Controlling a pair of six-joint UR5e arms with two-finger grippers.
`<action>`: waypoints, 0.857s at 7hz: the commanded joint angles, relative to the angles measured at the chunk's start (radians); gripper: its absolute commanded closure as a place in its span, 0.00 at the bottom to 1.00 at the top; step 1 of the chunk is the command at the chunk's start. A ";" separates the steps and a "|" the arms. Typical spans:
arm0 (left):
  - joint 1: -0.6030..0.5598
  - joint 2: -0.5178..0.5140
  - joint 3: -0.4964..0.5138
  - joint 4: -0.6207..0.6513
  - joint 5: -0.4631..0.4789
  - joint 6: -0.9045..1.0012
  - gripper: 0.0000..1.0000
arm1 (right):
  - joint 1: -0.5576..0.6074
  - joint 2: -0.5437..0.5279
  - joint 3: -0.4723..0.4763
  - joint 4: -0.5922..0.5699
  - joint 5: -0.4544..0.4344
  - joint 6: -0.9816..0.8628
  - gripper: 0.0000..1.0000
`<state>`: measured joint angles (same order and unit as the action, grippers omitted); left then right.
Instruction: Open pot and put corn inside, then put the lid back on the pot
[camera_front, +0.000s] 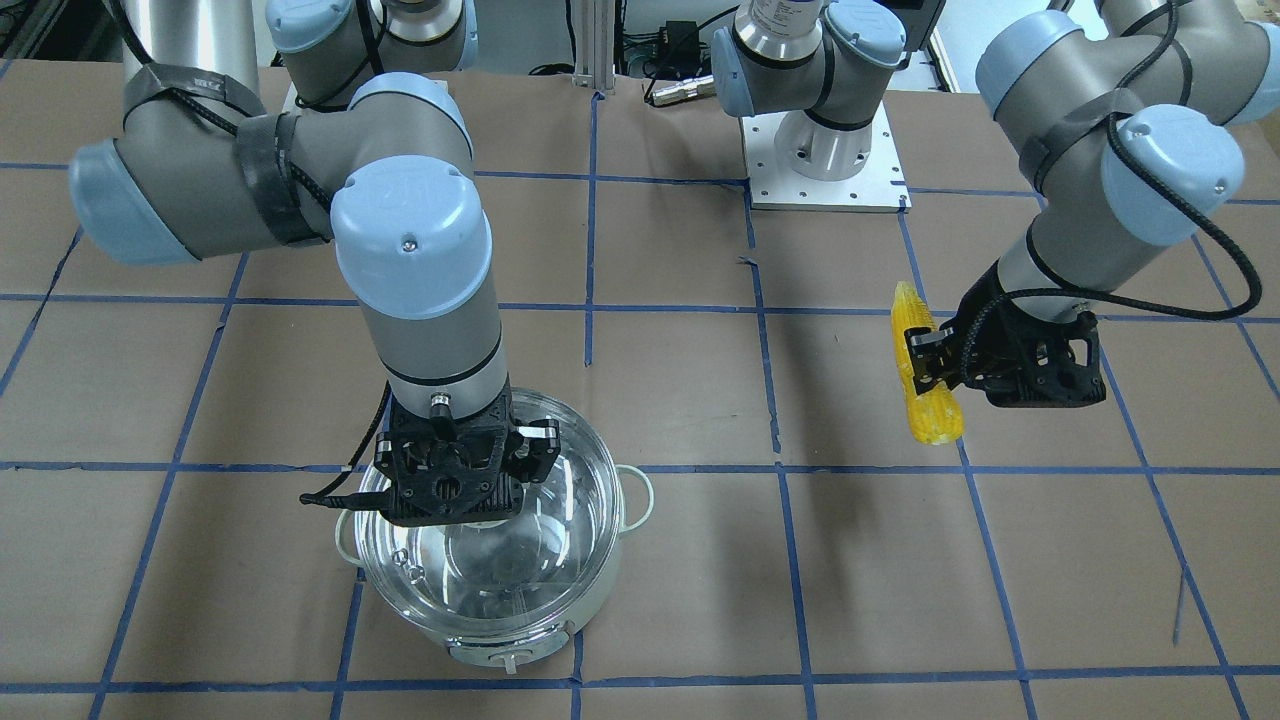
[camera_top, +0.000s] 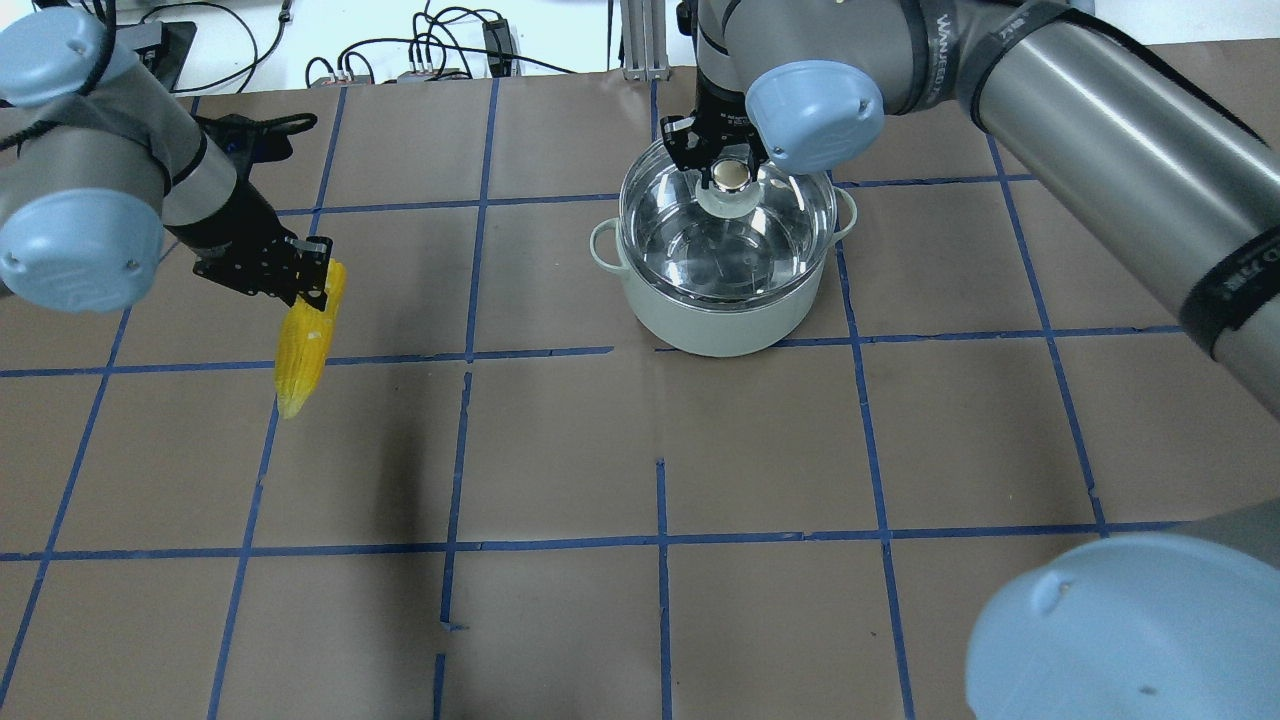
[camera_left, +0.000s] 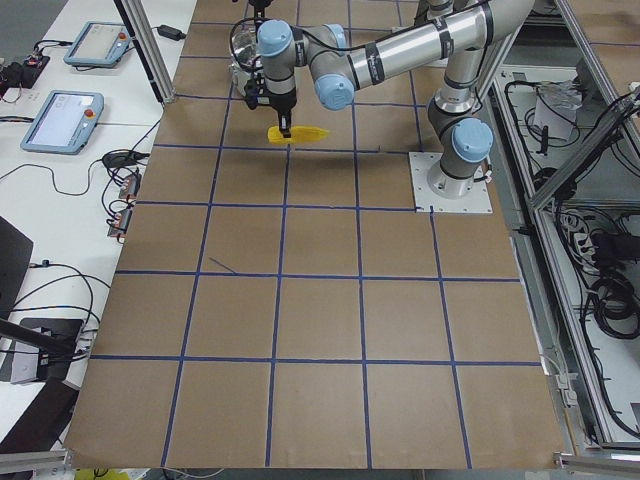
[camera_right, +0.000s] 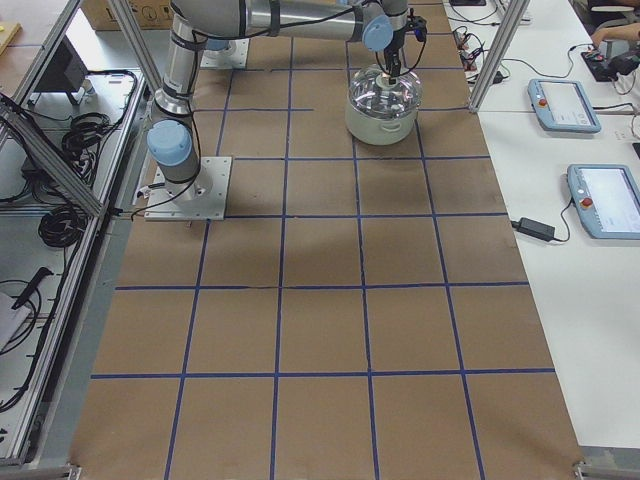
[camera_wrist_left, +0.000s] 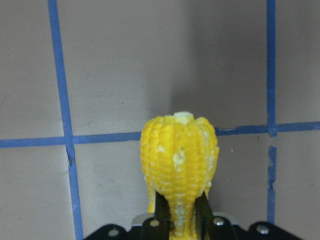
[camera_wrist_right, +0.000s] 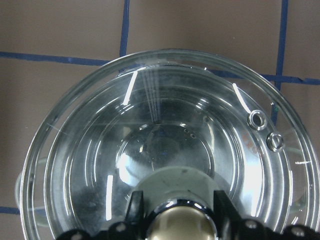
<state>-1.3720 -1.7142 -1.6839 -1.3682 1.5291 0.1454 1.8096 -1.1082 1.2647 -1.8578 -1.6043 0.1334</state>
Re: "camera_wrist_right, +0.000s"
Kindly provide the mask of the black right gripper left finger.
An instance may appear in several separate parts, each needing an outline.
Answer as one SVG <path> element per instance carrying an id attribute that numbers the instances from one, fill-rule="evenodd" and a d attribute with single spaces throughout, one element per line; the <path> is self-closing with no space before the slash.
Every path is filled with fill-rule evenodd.
<path id="1" fill-rule="evenodd" d="M 133 191 L 130 195 L 124 221 L 128 224 L 140 224 L 144 219 L 144 193 Z"/>

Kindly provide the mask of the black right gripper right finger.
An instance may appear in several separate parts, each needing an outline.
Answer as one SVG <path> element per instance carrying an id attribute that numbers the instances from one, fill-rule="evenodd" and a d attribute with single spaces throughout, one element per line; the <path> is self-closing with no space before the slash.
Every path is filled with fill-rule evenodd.
<path id="1" fill-rule="evenodd" d="M 215 190 L 213 193 L 213 212 L 219 223 L 227 220 L 231 223 L 242 220 L 241 215 L 223 190 Z"/>

